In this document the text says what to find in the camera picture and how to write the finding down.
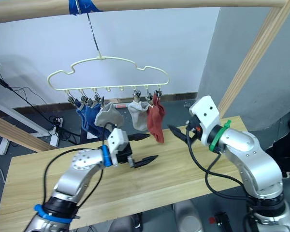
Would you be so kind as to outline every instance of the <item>wooden table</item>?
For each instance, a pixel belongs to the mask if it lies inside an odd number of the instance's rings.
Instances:
[[[239,116],[231,120],[232,128],[246,130]],[[169,130],[163,133],[164,144],[156,143],[152,136],[130,143],[135,160],[159,155],[150,164],[137,169],[131,169],[128,164],[105,169],[99,187],[79,210],[81,218],[73,220],[71,229],[210,193],[204,183],[204,173],[193,163],[187,145]],[[43,171],[55,155],[72,148],[97,148],[100,145],[101,142],[95,142],[12,158],[0,205],[0,232],[24,230],[35,214],[33,206],[42,201]],[[193,150],[205,167],[216,157],[200,141],[195,142]],[[68,169],[73,154],[59,158],[50,168],[48,194]],[[222,156],[213,170],[240,178],[236,167],[225,156]],[[95,185],[99,176],[99,173],[94,176],[88,190]],[[215,176],[210,176],[210,183],[216,190],[237,186],[233,181]]]

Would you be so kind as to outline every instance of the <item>red sock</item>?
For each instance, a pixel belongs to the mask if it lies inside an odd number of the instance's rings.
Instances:
[[[154,93],[153,107],[149,107],[147,111],[147,127],[149,132],[156,138],[158,143],[164,143],[162,132],[162,121],[165,115],[164,107],[160,104],[160,99]]]

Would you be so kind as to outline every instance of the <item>sock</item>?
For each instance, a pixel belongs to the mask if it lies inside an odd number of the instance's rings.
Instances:
[[[104,127],[107,122],[111,122],[117,125],[118,128],[124,123],[124,117],[120,114],[120,112],[115,108],[112,102],[105,105],[97,114],[95,119],[95,125]],[[113,128],[111,125],[106,125],[106,128],[109,131],[112,131]]]
[[[136,101],[131,102],[128,105],[128,110],[132,117],[133,127],[138,131],[147,130],[147,110],[148,110],[148,102],[140,101],[137,103]]]
[[[96,135],[100,139],[107,139],[108,136],[111,134],[110,131],[108,129],[105,129],[104,137],[103,137],[102,136],[103,127],[98,127],[95,125],[95,119],[100,109],[101,109],[100,104],[96,104],[93,108],[86,105],[86,110],[85,110],[85,120],[87,122],[86,129],[89,130],[90,133],[92,133],[91,131],[93,131],[94,133],[92,134]]]
[[[164,143],[162,121],[165,111],[164,107],[160,104],[160,99],[157,98],[155,93],[153,96],[153,104],[147,111],[147,127],[158,143]]]
[[[79,114],[79,116],[82,119],[82,128],[83,130],[86,130],[85,105],[80,103],[78,99],[75,100],[75,105],[77,106],[76,112]]]

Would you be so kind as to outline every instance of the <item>gray wall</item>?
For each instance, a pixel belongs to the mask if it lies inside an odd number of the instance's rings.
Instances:
[[[218,105],[258,33],[268,8],[221,8],[198,97]],[[290,111],[290,15],[225,116],[261,130]]]

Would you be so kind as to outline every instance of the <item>white wall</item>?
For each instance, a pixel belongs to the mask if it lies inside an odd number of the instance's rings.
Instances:
[[[90,14],[102,55],[136,61],[166,70],[171,82],[164,94],[198,90],[219,8],[187,8]],[[51,89],[46,77],[70,64],[97,56],[87,16],[63,15],[0,24],[1,73],[10,86],[29,86],[47,103],[66,102],[64,92]],[[56,87],[91,87],[164,82],[157,72],[141,74],[119,61],[92,61],[77,66],[74,76],[60,75]],[[130,97],[132,89],[100,90],[105,98]],[[43,102],[28,92],[30,102]],[[11,107],[26,106],[0,86]]]

